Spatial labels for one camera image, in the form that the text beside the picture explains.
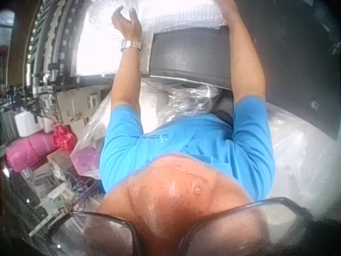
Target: wristwatch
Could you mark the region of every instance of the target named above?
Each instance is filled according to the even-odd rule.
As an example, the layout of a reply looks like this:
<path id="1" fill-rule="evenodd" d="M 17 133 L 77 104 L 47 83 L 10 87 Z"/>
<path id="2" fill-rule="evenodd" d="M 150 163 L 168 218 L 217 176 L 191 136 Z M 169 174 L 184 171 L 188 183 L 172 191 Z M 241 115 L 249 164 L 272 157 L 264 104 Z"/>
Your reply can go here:
<path id="1" fill-rule="evenodd" d="M 130 40 L 123 40 L 122 41 L 122 47 L 121 47 L 121 52 L 126 49 L 126 48 L 137 48 L 140 51 L 143 48 L 143 43 L 141 42 L 135 42 L 135 41 L 130 41 Z"/>

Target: eyeglass frame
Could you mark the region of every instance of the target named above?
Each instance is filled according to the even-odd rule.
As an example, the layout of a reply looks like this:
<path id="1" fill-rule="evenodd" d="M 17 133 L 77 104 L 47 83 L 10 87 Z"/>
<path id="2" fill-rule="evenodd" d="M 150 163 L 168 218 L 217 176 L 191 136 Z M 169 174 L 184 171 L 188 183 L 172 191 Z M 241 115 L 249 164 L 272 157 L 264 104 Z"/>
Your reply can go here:
<path id="1" fill-rule="evenodd" d="M 198 230 L 200 230 L 203 226 L 212 223 L 213 221 L 228 216 L 232 215 L 238 212 L 242 212 L 244 210 L 251 210 L 253 208 L 256 208 L 260 205 L 273 205 L 273 204 L 282 204 L 289 208 L 291 211 L 293 211 L 297 216 L 300 218 L 306 218 L 307 221 L 312 220 L 313 216 L 312 214 L 304 207 L 299 206 L 296 204 L 294 201 L 286 198 L 286 197 L 275 197 L 275 198 L 270 198 L 270 199 L 265 199 L 253 203 L 249 203 L 246 205 L 238 206 L 232 209 L 228 209 L 219 213 L 212 214 L 210 216 L 207 216 L 199 221 L 197 221 L 196 224 L 193 225 L 189 229 L 189 231 L 182 237 L 179 246 L 177 247 L 177 250 L 175 252 L 175 256 L 181 256 L 185 255 L 185 253 L 188 251 L 189 246 L 191 244 L 191 241 L 194 237 L 194 235 L 197 233 Z M 94 212 L 69 212 L 68 214 L 64 215 L 60 220 L 58 220 L 56 223 L 54 223 L 50 229 L 47 232 L 47 240 L 50 244 L 52 244 L 54 247 L 57 248 L 57 246 L 54 244 L 52 241 L 53 235 L 56 233 L 56 231 L 69 219 L 73 217 L 88 217 L 88 216 L 94 216 L 94 217 L 100 217 L 107 219 L 108 221 L 112 221 L 114 223 L 118 223 L 126 228 L 128 228 L 132 234 L 132 239 L 133 239 L 133 255 L 135 256 L 143 256 L 142 249 L 141 249 L 141 240 L 139 239 L 137 230 L 135 229 L 134 225 L 128 221 L 112 217 L 106 214 L 102 213 L 94 213 Z"/>

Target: pink fabric roll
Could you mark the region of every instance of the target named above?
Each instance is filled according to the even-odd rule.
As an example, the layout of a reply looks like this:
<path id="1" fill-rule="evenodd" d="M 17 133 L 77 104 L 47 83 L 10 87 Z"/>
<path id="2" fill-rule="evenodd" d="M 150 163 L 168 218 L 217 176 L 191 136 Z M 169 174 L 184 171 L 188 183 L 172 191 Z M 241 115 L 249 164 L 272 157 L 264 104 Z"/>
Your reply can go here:
<path id="1" fill-rule="evenodd" d="M 15 172 L 21 172 L 54 150 L 52 133 L 38 132 L 11 144 L 6 150 L 7 163 Z"/>
<path id="2" fill-rule="evenodd" d="M 42 157 L 55 151 L 57 147 L 53 144 L 53 132 L 45 133 L 43 131 L 32 134 L 28 137 L 33 150 L 38 156 Z"/>

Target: blue shirt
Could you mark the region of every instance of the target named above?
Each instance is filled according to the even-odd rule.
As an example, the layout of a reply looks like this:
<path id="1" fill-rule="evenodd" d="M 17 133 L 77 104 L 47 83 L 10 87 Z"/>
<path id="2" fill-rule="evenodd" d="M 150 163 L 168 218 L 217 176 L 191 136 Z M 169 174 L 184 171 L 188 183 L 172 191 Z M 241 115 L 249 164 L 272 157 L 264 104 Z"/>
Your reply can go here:
<path id="1" fill-rule="evenodd" d="M 266 107 L 257 96 L 241 99 L 233 127 L 212 114 L 183 116 L 143 134 L 129 105 L 111 113 L 100 159 L 106 192 L 162 154 L 185 153 L 234 177 L 254 200 L 264 199 L 274 178 Z"/>

